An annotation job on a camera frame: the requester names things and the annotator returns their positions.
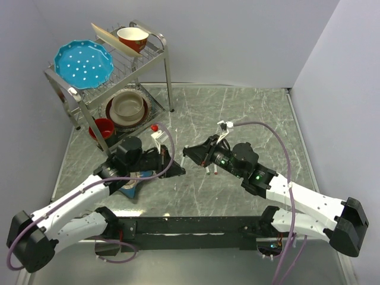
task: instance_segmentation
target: beige bowl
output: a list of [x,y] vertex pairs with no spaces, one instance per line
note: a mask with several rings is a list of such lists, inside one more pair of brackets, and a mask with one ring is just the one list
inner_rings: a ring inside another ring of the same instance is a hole
[[139,120],[144,116],[144,101],[133,91],[124,91],[112,100],[111,109],[125,121]]

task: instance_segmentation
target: blue plate with white dots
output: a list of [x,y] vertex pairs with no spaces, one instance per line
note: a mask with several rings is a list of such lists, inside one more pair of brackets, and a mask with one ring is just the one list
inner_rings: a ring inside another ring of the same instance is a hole
[[77,89],[96,88],[109,80],[112,55],[91,40],[74,40],[61,46],[54,58],[55,72]]

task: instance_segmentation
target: rack shelf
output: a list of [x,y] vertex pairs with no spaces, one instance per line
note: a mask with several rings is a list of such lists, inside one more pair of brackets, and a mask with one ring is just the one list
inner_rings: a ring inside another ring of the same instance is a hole
[[[164,69],[166,75],[166,84],[167,84],[167,95],[169,99],[169,110],[174,111],[173,100],[172,100],[172,82],[170,78],[170,68],[169,68],[169,52],[167,49],[166,39],[161,33],[154,31],[153,29],[147,27],[145,24],[134,20],[129,23],[130,27],[139,27],[140,29],[146,31],[150,36],[158,38],[161,43],[161,47],[157,47],[150,41],[148,42],[145,48],[140,52],[141,57],[129,57],[126,54],[118,51],[113,46],[108,45],[102,39],[95,40],[96,43],[104,45],[107,51],[112,55],[114,70],[110,79],[105,83],[99,85],[97,88],[86,89],[86,90],[77,90],[74,87],[70,86],[65,80],[63,80],[57,73],[54,71],[54,65],[50,65],[46,69],[45,76],[52,85],[55,93],[60,98],[66,114],[71,120],[72,124],[76,129],[80,129],[81,126],[85,125],[86,128],[90,127],[97,138],[101,148],[104,152],[110,156],[110,148],[107,146],[105,140],[100,134],[99,129],[97,128],[94,122],[95,110],[99,108],[108,98],[113,94],[119,91],[122,88],[125,88],[128,84],[134,81],[136,88],[143,88],[138,81],[138,77],[152,69],[159,62],[164,61]],[[124,28],[119,26],[116,29],[110,31],[111,34],[117,36],[119,29]],[[68,101],[62,92],[65,90],[70,96],[72,96],[75,101],[78,103],[78,106],[71,110],[68,104]],[[151,116],[151,120],[144,125],[139,126],[139,129],[130,132],[129,134],[136,134],[141,132],[144,128],[148,127],[149,124],[156,119],[156,113],[163,113],[166,109],[160,105],[154,98],[154,110],[155,114]]]

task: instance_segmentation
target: white wall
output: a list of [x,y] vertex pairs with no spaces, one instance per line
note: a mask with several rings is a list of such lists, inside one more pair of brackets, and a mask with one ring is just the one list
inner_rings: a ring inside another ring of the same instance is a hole
[[42,73],[59,46],[32,1],[2,2],[0,39],[0,283],[9,285],[11,219],[49,202],[71,126]]
[[369,219],[353,264],[379,284],[380,2],[341,0],[292,90],[321,191],[359,199]]
[[[34,0],[55,40],[138,19],[167,37],[174,82],[291,87],[338,0]],[[144,77],[163,81],[162,69]]]

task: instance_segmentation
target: small red cup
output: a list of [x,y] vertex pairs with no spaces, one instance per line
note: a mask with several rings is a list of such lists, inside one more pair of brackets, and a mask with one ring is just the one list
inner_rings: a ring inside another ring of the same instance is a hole
[[[95,124],[109,147],[117,142],[115,126],[110,119],[96,119]],[[88,129],[88,133],[94,140],[97,141],[97,138],[91,128]]]
[[118,30],[120,42],[136,52],[141,52],[147,44],[149,34],[140,28],[121,28]]

